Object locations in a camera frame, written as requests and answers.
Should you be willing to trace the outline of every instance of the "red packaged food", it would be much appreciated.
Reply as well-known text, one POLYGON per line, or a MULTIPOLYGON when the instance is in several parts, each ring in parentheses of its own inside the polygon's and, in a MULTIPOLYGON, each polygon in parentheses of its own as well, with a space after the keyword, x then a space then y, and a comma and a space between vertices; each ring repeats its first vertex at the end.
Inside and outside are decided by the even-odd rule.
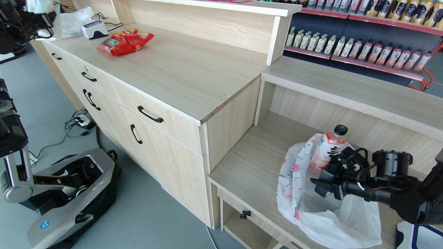
POLYGON ((129 54, 140 50, 153 37, 153 33, 139 33, 139 30, 135 28, 113 34, 96 48, 112 56, 129 54))

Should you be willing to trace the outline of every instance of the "beverage bottle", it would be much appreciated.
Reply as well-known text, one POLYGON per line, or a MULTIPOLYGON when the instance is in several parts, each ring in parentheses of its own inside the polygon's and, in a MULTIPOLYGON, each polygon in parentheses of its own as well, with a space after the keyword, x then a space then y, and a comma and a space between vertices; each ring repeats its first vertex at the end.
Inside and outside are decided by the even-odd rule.
POLYGON ((346 146, 345 135, 348 128, 344 125, 337 125, 334 131, 326 132, 320 138, 309 165, 319 170, 323 169, 331 159, 331 156, 339 154, 346 146))

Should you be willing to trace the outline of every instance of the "small white device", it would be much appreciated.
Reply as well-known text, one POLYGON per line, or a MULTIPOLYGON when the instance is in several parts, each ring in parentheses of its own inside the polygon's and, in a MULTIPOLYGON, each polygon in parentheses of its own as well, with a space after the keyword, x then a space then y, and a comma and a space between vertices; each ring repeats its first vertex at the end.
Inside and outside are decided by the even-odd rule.
POLYGON ((443 244, 443 232, 430 225, 400 222, 395 240, 396 249, 435 249, 443 244))
POLYGON ((109 35, 105 24, 102 21, 94 21, 82 26, 83 35, 89 40, 105 37, 109 35))

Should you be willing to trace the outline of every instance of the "bottle cap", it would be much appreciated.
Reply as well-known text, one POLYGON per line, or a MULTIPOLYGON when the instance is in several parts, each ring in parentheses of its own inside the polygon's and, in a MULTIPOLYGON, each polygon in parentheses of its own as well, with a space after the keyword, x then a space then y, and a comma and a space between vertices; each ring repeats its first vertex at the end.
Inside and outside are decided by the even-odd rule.
POLYGON ((334 132, 339 136, 344 136, 348 132, 348 128, 344 125, 337 125, 334 129, 334 132))

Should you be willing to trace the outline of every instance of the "plastic shopping bag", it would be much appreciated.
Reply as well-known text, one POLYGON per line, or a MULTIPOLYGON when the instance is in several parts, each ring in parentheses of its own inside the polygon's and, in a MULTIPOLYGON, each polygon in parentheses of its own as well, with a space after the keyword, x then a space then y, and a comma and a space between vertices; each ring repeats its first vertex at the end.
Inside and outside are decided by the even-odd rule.
MULTIPOLYGON (((95 15, 91 7, 80 9, 73 13, 60 13, 60 5, 55 7, 57 16, 54 20, 54 37, 51 40, 65 39, 83 35, 82 26, 92 21, 95 15)), ((40 36, 48 37, 49 33, 46 30, 39 31, 40 36)))
POLYGON ((367 248, 381 244, 378 204, 347 195, 336 200, 317 194, 310 178, 319 171, 308 169, 312 147, 321 134, 289 148, 279 175, 277 206, 311 240, 331 249, 367 248))

